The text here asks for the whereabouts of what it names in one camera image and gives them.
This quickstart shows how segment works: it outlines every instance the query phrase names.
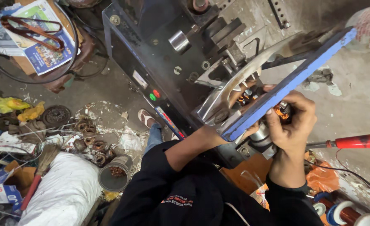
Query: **white plastic bag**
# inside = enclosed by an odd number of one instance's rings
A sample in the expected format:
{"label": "white plastic bag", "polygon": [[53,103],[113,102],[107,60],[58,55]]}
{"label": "white plastic bag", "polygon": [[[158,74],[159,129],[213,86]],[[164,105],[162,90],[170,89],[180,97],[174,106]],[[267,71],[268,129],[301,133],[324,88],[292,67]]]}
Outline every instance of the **white plastic bag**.
{"label": "white plastic bag", "polygon": [[79,226],[101,194],[99,168],[61,152],[51,163],[17,226]]}
{"label": "white plastic bag", "polygon": [[129,127],[125,126],[123,135],[119,139],[118,147],[124,150],[142,151],[140,137]]}

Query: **foot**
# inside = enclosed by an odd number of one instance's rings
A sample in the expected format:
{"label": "foot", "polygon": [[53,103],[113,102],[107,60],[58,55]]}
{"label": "foot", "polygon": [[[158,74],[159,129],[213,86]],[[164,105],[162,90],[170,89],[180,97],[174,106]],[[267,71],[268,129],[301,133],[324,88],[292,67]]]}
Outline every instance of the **foot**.
{"label": "foot", "polygon": [[142,121],[148,128],[151,128],[154,123],[158,123],[146,110],[141,109],[137,113],[140,121]]}

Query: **orange plastic bag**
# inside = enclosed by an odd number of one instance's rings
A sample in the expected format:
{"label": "orange plastic bag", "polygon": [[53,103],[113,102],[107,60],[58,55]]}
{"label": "orange plastic bag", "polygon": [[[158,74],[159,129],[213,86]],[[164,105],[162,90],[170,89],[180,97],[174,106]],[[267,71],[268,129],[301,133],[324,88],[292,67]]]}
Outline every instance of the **orange plastic bag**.
{"label": "orange plastic bag", "polygon": [[[328,162],[320,164],[322,167],[331,167]],[[315,192],[333,192],[339,189],[338,175],[335,170],[313,166],[313,170],[306,175],[308,186]]]}

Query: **blue jeans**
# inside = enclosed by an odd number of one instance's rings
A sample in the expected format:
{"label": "blue jeans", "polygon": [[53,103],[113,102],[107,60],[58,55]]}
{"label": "blue jeans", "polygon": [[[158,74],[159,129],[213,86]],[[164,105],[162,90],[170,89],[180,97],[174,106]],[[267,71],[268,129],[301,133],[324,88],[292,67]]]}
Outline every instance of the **blue jeans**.
{"label": "blue jeans", "polygon": [[161,136],[161,125],[158,123],[154,123],[150,128],[150,136],[147,140],[147,147],[144,149],[144,154],[152,149],[154,146],[158,144],[162,144],[162,136]]}

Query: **yellow plastic bag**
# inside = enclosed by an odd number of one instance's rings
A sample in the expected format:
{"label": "yellow plastic bag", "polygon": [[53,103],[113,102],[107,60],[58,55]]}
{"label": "yellow plastic bag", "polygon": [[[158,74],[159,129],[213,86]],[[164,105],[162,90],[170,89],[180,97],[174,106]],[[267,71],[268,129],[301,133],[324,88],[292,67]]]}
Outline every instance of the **yellow plastic bag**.
{"label": "yellow plastic bag", "polygon": [[23,102],[21,99],[7,97],[0,97],[0,113],[5,114],[13,110],[22,110],[30,107],[30,104]]}
{"label": "yellow plastic bag", "polygon": [[27,121],[27,120],[33,120],[36,119],[38,116],[40,116],[44,112],[44,104],[46,102],[42,101],[37,104],[34,108],[26,109],[22,114],[17,116],[17,119],[19,121]]}

